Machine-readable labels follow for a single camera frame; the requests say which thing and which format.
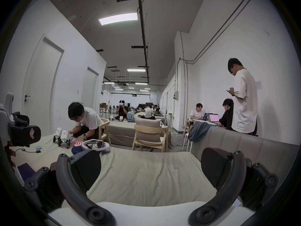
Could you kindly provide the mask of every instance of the beige cushion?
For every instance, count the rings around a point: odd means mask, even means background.
[[[139,125],[139,126],[160,127],[159,120],[148,120],[148,119],[141,119],[139,117],[136,117],[135,122],[136,122],[136,125]],[[142,133],[142,132],[136,131],[136,139],[144,140],[144,141],[160,142],[160,133],[150,134],[150,133]]]
[[[137,140],[136,139],[136,142],[140,142],[142,144],[149,144],[149,145],[162,145],[163,144],[163,141],[164,141],[164,138],[163,137],[160,137],[160,142],[150,142],[150,141],[145,141],[145,140]]]

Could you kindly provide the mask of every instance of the pink laptop screen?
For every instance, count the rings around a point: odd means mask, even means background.
[[[219,121],[219,115],[209,115],[211,121]]]

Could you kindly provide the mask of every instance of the concrete floor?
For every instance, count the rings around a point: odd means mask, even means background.
[[[182,137],[182,134],[177,134],[175,132],[172,132],[171,133],[172,149],[168,148],[167,152],[169,152],[169,153],[183,152],[183,150],[182,150],[183,142],[184,142],[184,138]],[[117,147],[117,148],[126,149],[126,150],[131,150],[132,149],[132,147],[124,146],[124,145],[114,145],[114,144],[112,144],[112,147]],[[184,147],[185,152],[186,152],[186,149],[187,149],[187,141],[185,142],[185,147]],[[143,150],[149,151],[150,148],[145,147]],[[159,153],[159,152],[161,152],[161,149],[154,149],[153,152],[154,153]]]

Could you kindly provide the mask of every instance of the ceiling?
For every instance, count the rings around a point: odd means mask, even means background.
[[[109,80],[145,82],[146,72],[127,72],[145,66],[140,17],[101,26],[99,18],[137,12],[138,0],[50,0],[82,36],[95,48],[103,49]],[[160,84],[175,62],[174,39],[177,31],[188,32],[203,0],[144,0],[145,39],[148,46],[150,84]]]

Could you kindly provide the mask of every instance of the sofa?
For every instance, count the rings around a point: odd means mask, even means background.
[[[228,152],[240,150],[252,163],[263,164],[278,176],[276,190],[287,176],[295,160],[299,145],[293,145],[212,126],[198,142],[194,142],[191,153],[201,161],[202,152],[207,147],[216,147]]]

